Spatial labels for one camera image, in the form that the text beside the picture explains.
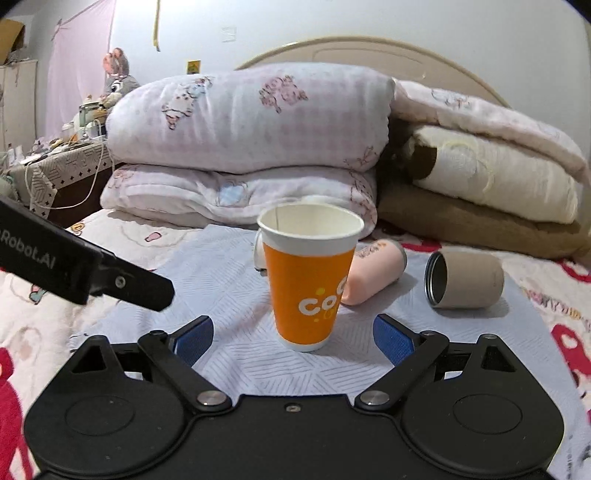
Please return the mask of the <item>beige steel-lined cup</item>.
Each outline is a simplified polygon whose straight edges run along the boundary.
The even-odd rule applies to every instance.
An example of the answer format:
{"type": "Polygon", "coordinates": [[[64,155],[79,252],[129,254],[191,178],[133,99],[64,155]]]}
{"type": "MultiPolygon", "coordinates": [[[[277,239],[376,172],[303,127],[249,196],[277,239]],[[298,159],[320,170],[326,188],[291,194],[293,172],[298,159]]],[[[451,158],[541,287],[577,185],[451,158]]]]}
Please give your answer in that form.
{"type": "Polygon", "coordinates": [[[429,257],[424,287],[436,309],[484,309],[503,293],[504,271],[500,260],[488,253],[442,249],[429,257]]]}

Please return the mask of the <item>pink tumbler cup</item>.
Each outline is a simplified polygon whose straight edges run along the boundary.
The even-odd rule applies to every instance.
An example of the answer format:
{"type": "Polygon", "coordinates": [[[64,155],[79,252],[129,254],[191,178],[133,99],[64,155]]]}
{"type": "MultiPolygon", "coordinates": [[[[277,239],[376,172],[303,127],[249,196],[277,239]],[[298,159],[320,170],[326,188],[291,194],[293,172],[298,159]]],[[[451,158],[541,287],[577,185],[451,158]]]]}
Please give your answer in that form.
{"type": "Polygon", "coordinates": [[[342,303],[360,305],[397,282],[408,264],[407,254],[400,243],[390,239],[376,240],[353,256],[342,303]]]}

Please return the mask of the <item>white wall switch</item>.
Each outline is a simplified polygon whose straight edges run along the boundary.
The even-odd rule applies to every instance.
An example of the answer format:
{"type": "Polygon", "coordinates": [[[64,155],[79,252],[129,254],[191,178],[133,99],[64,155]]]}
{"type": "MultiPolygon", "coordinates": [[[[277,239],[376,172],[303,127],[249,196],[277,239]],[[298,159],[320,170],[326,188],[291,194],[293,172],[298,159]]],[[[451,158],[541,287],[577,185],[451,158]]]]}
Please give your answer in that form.
{"type": "Polygon", "coordinates": [[[221,41],[224,43],[235,42],[236,28],[235,26],[228,26],[221,28],[221,41]]]}

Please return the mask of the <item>cream and brown folded blanket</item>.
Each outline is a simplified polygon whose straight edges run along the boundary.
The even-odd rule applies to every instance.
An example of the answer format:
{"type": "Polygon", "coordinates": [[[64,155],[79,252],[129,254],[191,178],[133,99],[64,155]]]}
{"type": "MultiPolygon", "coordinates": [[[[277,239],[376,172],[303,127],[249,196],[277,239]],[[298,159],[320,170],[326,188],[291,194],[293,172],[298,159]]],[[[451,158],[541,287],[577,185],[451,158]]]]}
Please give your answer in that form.
{"type": "Polygon", "coordinates": [[[578,185],[547,157],[402,120],[377,169],[381,221],[420,237],[557,260],[590,260],[578,185]]]}

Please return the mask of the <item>white leaf-print paper cup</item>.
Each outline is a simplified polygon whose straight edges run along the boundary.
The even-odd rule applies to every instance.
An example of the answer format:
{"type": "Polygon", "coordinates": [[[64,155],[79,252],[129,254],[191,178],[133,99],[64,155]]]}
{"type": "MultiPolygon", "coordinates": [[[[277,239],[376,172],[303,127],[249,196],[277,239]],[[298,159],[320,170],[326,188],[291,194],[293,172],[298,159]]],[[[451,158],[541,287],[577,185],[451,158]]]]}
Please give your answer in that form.
{"type": "Polygon", "coordinates": [[[263,234],[260,230],[256,231],[256,237],[253,241],[253,266],[257,272],[266,272],[266,256],[263,248],[263,234]]]}

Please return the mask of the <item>pink hanging wall cloth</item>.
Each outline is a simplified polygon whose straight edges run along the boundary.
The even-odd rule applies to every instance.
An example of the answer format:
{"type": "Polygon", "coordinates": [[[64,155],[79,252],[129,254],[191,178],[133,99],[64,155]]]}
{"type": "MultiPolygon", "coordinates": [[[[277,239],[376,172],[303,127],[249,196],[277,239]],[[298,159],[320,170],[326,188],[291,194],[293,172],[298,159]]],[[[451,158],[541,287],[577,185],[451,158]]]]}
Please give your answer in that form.
{"type": "Polygon", "coordinates": [[[109,51],[116,3],[94,1],[57,22],[50,37],[42,135],[56,137],[79,105],[104,89],[103,58],[109,51]]]}

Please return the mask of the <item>yellow wall sticker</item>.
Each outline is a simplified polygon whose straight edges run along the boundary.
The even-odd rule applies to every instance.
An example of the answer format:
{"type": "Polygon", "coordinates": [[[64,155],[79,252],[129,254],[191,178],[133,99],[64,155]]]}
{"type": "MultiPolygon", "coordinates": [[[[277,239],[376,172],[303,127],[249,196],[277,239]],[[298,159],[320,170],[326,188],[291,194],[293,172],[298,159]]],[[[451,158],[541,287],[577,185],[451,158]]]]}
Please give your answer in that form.
{"type": "Polygon", "coordinates": [[[188,75],[198,74],[200,72],[200,60],[191,60],[186,63],[186,73],[188,75]]]}

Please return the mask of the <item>grey striped cloth mat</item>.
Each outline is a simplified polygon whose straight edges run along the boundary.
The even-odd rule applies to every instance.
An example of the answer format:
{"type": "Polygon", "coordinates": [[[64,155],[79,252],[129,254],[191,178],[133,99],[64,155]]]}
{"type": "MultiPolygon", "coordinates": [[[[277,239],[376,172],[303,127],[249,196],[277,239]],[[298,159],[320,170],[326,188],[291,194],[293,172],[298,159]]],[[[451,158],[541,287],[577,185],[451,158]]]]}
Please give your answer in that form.
{"type": "Polygon", "coordinates": [[[211,349],[197,371],[231,397],[346,394],[356,396],[390,370],[376,347],[372,326],[385,313],[413,331],[435,330],[457,342],[491,333],[501,337],[561,409],[577,398],[568,368],[539,312],[512,281],[502,299],[479,311],[431,308],[423,287],[427,258],[408,255],[402,278],[356,307],[339,309],[329,342],[312,353],[280,343],[270,307],[270,287],[252,265],[252,233],[208,227],[180,246],[162,266],[174,283],[172,305],[156,313],[127,303],[106,312],[95,305],[72,334],[72,347],[101,334],[113,343],[176,330],[201,315],[214,323],[211,349]]]}

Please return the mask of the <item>white wardrobe cabinet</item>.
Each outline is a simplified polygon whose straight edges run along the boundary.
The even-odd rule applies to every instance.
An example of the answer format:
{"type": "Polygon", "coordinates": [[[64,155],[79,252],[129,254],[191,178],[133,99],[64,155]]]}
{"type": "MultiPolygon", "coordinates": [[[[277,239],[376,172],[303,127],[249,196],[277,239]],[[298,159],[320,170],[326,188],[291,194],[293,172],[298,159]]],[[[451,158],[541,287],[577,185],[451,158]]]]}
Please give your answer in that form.
{"type": "Polygon", "coordinates": [[[28,151],[36,135],[37,61],[1,67],[1,151],[21,146],[28,151]]]}

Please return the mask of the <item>pink cartoon pillow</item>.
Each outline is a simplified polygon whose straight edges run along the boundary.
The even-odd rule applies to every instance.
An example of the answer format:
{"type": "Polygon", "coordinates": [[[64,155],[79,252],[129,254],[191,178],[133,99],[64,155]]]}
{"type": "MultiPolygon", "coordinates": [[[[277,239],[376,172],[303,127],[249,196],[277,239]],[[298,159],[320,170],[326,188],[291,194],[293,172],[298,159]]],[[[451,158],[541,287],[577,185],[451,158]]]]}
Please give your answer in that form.
{"type": "Polygon", "coordinates": [[[409,122],[515,143],[558,163],[577,182],[590,184],[590,167],[575,141],[563,131],[519,111],[406,80],[394,82],[391,108],[396,117],[409,122]]]}

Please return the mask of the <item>grey plush rabbit toy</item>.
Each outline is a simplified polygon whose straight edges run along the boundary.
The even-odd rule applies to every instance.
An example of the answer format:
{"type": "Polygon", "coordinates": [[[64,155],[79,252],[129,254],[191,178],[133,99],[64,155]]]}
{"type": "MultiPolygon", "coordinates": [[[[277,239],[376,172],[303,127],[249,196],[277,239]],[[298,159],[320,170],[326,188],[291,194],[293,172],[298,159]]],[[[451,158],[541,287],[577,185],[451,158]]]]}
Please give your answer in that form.
{"type": "Polygon", "coordinates": [[[125,95],[137,89],[140,84],[129,72],[129,62],[122,49],[116,47],[103,57],[106,80],[100,104],[111,109],[125,95]]]}

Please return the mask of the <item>beige wooden headboard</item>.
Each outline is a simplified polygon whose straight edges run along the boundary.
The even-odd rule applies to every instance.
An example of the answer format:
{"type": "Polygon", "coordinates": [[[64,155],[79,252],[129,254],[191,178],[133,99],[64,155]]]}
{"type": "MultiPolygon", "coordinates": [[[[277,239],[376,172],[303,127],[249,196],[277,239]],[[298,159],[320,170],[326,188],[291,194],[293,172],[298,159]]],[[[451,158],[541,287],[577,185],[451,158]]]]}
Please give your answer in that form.
{"type": "Polygon", "coordinates": [[[284,62],[366,66],[397,79],[480,97],[503,107],[508,105],[484,80],[459,64],[430,50],[378,37],[332,36],[292,42],[257,55],[239,68],[284,62]]]}

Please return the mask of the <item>orange paper cup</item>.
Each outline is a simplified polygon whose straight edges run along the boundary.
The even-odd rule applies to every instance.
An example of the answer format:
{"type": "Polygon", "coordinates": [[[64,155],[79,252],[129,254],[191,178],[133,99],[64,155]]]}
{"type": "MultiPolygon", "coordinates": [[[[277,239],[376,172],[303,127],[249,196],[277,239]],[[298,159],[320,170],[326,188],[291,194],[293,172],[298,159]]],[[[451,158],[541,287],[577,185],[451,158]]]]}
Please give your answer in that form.
{"type": "Polygon", "coordinates": [[[290,203],[264,211],[257,224],[280,341],[300,352],[322,348],[365,222],[338,206],[290,203]]]}

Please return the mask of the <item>pink checkered folded quilt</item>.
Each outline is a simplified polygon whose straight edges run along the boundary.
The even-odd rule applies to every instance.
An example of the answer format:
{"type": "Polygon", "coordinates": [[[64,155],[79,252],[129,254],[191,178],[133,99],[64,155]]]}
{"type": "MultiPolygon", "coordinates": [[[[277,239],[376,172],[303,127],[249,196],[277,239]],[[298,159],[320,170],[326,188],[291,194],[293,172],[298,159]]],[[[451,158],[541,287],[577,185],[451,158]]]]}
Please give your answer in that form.
{"type": "Polygon", "coordinates": [[[181,75],[125,95],[107,118],[119,168],[100,202],[181,226],[252,226],[277,204],[322,202],[377,224],[375,167],[394,80],[329,63],[181,75]]]}

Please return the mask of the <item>cluttered bedside table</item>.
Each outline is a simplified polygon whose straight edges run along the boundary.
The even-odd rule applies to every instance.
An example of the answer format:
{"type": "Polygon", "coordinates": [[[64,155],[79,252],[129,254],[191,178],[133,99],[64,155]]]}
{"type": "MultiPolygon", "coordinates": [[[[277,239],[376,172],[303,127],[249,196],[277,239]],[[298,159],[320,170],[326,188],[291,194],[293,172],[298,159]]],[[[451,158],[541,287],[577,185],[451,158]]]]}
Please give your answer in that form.
{"type": "Polygon", "coordinates": [[[118,167],[106,146],[105,121],[111,109],[100,100],[83,103],[70,123],[73,133],[65,132],[42,154],[1,171],[1,197],[60,227],[98,211],[102,191],[118,167]]]}

